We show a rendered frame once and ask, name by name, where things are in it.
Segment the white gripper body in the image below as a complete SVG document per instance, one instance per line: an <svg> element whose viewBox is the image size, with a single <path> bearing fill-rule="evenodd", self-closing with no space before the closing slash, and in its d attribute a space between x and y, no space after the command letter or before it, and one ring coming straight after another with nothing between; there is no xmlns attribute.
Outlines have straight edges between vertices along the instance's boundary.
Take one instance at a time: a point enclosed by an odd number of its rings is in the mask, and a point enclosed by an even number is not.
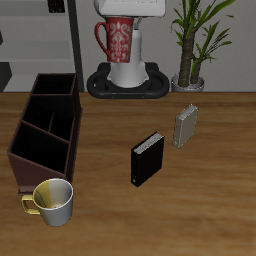
<svg viewBox="0 0 256 256"><path fill-rule="evenodd" d="M100 16L163 17L166 0L94 0Z"/></svg>

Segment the red patterned mug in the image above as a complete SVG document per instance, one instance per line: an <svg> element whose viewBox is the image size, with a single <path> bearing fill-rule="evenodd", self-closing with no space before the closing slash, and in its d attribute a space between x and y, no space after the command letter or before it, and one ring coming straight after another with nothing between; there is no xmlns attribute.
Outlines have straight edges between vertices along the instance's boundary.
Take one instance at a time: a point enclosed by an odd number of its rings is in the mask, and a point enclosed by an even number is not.
<svg viewBox="0 0 256 256"><path fill-rule="evenodd" d="M95 25L95 38L107 56L107 61L112 63L129 63L133 33L133 18L106 17L104 22ZM103 26L106 32L104 46L99 36L99 28Z"/></svg>

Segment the dark brown desk caddy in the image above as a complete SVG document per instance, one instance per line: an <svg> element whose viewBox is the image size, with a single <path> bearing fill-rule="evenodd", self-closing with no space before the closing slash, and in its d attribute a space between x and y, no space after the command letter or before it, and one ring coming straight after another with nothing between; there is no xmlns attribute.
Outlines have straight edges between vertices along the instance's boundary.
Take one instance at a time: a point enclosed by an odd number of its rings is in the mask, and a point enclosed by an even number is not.
<svg viewBox="0 0 256 256"><path fill-rule="evenodd" d="M73 180L81 117L74 73L36 77L7 150L20 195L47 179Z"/></svg>

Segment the yellow and white mug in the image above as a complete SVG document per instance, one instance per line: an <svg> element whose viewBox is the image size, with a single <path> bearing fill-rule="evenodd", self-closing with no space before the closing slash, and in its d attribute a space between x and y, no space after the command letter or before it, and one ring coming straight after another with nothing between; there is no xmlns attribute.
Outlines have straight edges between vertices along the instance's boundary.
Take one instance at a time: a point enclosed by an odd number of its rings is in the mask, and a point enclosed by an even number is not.
<svg viewBox="0 0 256 256"><path fill-rule="evenodd" d="M53 178L40 183L32 195L23 195L21 204L25 213L40 215L47 225L59 227L72 217L73 195L68 181Z"/></svg>

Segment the green pot plant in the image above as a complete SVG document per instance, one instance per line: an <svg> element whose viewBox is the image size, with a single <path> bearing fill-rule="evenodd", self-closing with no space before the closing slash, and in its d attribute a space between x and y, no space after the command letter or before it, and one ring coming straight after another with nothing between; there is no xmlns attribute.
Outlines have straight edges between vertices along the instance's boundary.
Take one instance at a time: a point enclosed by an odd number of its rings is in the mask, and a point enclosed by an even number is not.
<svg viewBox="0 0 256 256"><path fill-rule="evenodd" d="M235 2L223 0L216 4L216 1L213 0L204 11L200 9L201 0L182 0L182 14L175 9L178 19L172 22L172 26L177 24L181 29L180 32L176 31L176 35L182 52L179 73L171 79L173 92L202 92L205 86L204 79L199 76L202 63L214 60L211 54L215 50L231 44L231 41L225 41L229 28L213 38L219 21L208 28L204 27L217 13Z"/></svg>

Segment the grey book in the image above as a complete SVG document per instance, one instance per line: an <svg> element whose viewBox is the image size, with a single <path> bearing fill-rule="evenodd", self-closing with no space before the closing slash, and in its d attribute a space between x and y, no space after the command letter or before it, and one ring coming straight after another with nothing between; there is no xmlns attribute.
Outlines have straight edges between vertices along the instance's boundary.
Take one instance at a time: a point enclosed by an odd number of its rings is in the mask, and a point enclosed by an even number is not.
<svg viewBox="0 0 256 256"><path fill-rule="evenodd" d="M180 148L195 132L198 107L190 104L175 118L173 145Z"/></svg>

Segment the black book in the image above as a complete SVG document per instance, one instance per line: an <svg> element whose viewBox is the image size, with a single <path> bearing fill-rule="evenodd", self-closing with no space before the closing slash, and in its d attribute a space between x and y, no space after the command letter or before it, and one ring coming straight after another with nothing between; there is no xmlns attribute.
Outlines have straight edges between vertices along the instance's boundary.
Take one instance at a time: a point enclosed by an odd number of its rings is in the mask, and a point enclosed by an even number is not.
<svg viewBox="0 0 256 256"><path fill-rule="evenodd" d="M131 183L136 187L162 168L164 139L155 132L131 149Z"/></svg>

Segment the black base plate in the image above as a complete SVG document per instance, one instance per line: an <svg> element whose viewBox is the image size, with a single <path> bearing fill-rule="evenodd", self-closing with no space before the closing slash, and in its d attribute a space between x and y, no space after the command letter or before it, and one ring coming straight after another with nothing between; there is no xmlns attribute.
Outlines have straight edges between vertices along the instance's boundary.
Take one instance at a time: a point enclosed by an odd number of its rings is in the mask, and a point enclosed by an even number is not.
<svg viewBox="0 0 256 256"><path fill-rule="evenodd" d="M99 99L157 99L164 97L170 89L169 79L159 71L154 62L145 63L149 79L135 88L122 88L107 79L110 64L101 63L97 71L87 80L87 90L91 96Z"/></svg>

